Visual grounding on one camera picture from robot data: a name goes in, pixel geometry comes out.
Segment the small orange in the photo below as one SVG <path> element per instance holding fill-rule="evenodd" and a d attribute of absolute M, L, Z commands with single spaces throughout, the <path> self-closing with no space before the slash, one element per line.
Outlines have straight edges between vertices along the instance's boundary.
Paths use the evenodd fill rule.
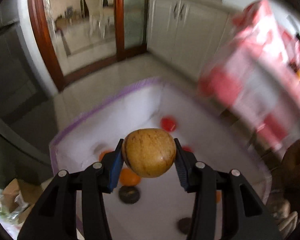
<path fill-rule="evenodd" d="M 219 203 L 221 201 L 222 192 L 221 190 L 216 191 L 216 203 Z"/>

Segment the dark passion fruit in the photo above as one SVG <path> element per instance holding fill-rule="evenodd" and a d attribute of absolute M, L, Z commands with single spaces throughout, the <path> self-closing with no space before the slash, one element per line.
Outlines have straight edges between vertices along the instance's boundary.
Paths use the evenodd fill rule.
<path fill-rule="evenodd" d="M 135 186 L 122 186 L 119 189 L 119 199 L 125 204 L 135 204 L 140 196 L 140 191 Z"/>
<path fill-rule="evenodd" d="M 188 235 L 191 227 L 192 218 L 184 217 L 177 221 L 177 229 L 183 235 Z"/>

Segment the large orange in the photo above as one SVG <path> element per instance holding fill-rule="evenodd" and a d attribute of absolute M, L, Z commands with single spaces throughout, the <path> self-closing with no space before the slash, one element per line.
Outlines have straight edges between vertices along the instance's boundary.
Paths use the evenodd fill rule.
<path fill-rule="evenodd" d="M 136 186 L 141 182 L 141 177 L 129 168 L 123 168 L 120 173 L 119 181 L 123 186 Z"/>

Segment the small red tomato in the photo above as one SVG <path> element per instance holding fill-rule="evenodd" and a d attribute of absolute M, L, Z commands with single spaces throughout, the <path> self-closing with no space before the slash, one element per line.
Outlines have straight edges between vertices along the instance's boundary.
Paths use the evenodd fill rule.
<path fill-rule="evenodd" d="M 183 149 L 184 151 L 192 152 L 192 153 L 193 153 L 193 149 L 192 149 L 190 146 L 188 146 L 188 145 L 184 145 L 184 146 L 182 147 L 182 149 Z"/>

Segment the yellow striped pepino melon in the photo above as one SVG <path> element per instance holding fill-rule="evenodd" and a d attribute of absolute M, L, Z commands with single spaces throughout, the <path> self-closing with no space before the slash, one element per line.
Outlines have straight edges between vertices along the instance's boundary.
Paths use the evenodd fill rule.
<path fill-rule="evenodd" d="M 174 163 L 176 151 L 172 136 L 159 128 L 133 131 L 121 147 L 126 165 L 142 178 L 157 178 L 166 173 Z"/>

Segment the large red tomato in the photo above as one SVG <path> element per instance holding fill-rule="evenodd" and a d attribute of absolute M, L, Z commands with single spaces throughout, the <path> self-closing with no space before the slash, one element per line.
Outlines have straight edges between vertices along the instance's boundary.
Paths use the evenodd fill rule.
<path fill-rule="evenodd" d="M 160 127 L 166 132 L 174 132 L 177 129 L 177 124 L 173 116 L 163 116 L 160 120 Z"/>

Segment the white kitchen cabinet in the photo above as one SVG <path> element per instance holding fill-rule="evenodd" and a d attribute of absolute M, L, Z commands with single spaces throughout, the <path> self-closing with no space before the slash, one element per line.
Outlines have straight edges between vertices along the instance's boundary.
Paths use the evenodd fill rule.
<path fill-rule="evenodd" d="M 147 49 L 198 81 L 228 32 L 230 13 L 187 0 L 149 0 Z"/>

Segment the cardboard box on floor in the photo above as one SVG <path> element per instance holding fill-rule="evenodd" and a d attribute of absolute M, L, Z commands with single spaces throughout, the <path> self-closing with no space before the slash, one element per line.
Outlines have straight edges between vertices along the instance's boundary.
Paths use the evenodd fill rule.
<path fill-rule="evenodd" d="M 39 197 L 41 186 L 29 184 L 21 179 L 13 179 L 2 192 L 2 211 L 7 221 L 22 224 L 27 219 Z"/>

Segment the white box purple rim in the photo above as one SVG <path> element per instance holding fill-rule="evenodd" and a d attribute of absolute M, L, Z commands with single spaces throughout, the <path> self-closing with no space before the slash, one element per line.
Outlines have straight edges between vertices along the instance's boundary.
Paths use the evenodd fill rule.
<path fill-rule="evenodd" d="M 263 202 L 271 175 L 256 151 L 211 108 L 157 78 L 126 87 L 80 115 L 50 143 L 55 172 L 81 172 L 121 151 L 117 188 L 103 201 L 113 239 L 185 239 L 177 222 L 193 213 L 195 195 L 181 186 L 177 150 L 201 168 L 238 170 Z"/>

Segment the red white checkered tablecloth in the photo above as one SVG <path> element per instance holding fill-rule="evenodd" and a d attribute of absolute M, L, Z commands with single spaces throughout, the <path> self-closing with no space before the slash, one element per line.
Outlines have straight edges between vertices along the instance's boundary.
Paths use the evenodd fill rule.
<path fill-rule="evenodd" d="M 300 139 L 300 40 L 267 0 L 234 16 L 234 35 L 202 68 L 199 94 L 216 99 L 276 151 Z"/>

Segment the white ornate chair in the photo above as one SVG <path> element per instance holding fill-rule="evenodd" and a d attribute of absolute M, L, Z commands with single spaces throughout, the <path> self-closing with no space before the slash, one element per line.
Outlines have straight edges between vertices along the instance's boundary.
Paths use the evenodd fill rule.
<path fill-rule="evenodd" d="M 110 18 L 114 16 L 114 9 L 104 7 L 103 0 L 85 0 L 85 2 L 89 12 L 90 36 L 98 28 L 101 38 L 104 39 Z"/>

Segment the red wooden door frame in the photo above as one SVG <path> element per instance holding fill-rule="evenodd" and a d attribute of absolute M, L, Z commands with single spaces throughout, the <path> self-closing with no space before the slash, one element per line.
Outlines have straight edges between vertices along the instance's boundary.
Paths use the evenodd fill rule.
<path fill-rule="evenodd" d="M 102 70 L 111 64 L 147 53 L 146 34 L 143 35 L 143 42 L 140 45 L 130 48 L 125 47 L 124 0 L 114 0 L 116 54 L 64 75 L 49 34 L 44 1 L 27 0 L 27 5 L 34 39 L 45 64 L 45 68 L 49 73 L 49 77 L 52 79 L 58 92 L 63 91 L 70 84 Z"/>

